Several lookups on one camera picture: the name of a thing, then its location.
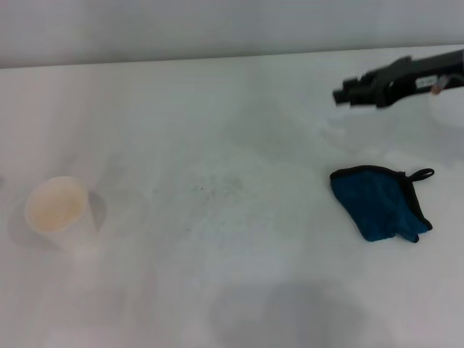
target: white wall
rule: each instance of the white wall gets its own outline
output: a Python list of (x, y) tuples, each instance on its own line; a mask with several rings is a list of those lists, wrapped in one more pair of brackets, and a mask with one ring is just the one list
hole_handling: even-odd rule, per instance
[(458, 0), (2, 0), (0, 67), (464, 42)]

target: cup rim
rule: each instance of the cup rim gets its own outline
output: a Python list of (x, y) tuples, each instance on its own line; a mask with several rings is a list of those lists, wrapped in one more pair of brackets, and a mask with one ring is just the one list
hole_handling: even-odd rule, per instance
[[(47, 231), (47, 232), (41, 231), (37, 227), (34, 226), (34, 224), (31, 222), (30, 217), (29, 217), (30, 205), (31, 205), (32, 198), (34, 197), (34, 195), (37, 194), (37, 192), (39, 190), (43, 189), (45, 186), (50, 185), (54, 181), (60, 181), (60, 180), (72, 180), (72, 181), (74, 181), (75, 184), (77, 184), (79, 186), (79, 188), (84, 193), (84, 200), (85, 200), (84, 207), (79, 212), (79, 214), (77, 214), (67, 225), (65, 225), (65, 226), (63, 226), (61, 228), (57, 228), (56, 230), (52, 230), (52, 231)], [(24, 209), (24, 213), (25, 213), (24, 215), (25, 215), (25, 219), (26, 219), (26, 222), (28, 223), (29, 228), (31, 228), (36, 233), (39, 233), (39, 234), (42, 234), (42, 235), (45, 235), (45, 236), (50, 236), (52, 234), (55, 234), (55, 233), (58, 233), (58, 232), (63, 232), (65, 230), (69, 229), (69, 228), (72, 228), (85, 215), (85, 213), (88, 210), (88, 205), (89, 205), (89, 203), (88, 203), (88, 189), (86, 188), (86, 186), (79, 179), (77, 179), (74, 176), (68, 176), (68, 175), (56, 176), (54, 178), (50, 178), (50, 179), (44, 181), (43, 183), (41, 183), (40, 185), (38, 185), (37, 187), (35, 187), (32, 190), (32, 192), (29, 194), (28, 199), (26, 201), (26, 205), (25, 205), (25, 209)]]

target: white tabletop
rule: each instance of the white tabletop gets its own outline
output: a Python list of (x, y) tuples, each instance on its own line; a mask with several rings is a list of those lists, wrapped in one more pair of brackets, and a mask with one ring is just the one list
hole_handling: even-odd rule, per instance
[[(0, 70), (0, 347), (462, 347), (464, 90), (331, 96), (459, 48)], [(418, 244), (363, 240), (328, 186), (360, 164), (435, 169)], [(93, 191), (87, 255), (25, 224), (56, 175)]]

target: blue towel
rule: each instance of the blue towel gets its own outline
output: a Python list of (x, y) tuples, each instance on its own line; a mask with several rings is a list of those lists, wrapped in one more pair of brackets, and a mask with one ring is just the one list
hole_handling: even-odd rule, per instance
[(422, 214), (413, 182), (434, 173), (422, 169), (407, 177), (404, 172), (363, 165), (332, 173), (331, 188), (365, 240), (379, 241), (398, 233), (417, 243), (419, 234), (432, 225)]

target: paper cup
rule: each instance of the paper cup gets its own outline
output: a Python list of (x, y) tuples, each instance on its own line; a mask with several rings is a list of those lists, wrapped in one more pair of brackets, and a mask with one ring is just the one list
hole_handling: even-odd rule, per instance
[(29, 196), (25, 218), (30, 228), (74, 252), (90, 247), (96, 238), (96, 226), (88, 204), (88, 191), (76, 178), (52, 178)]

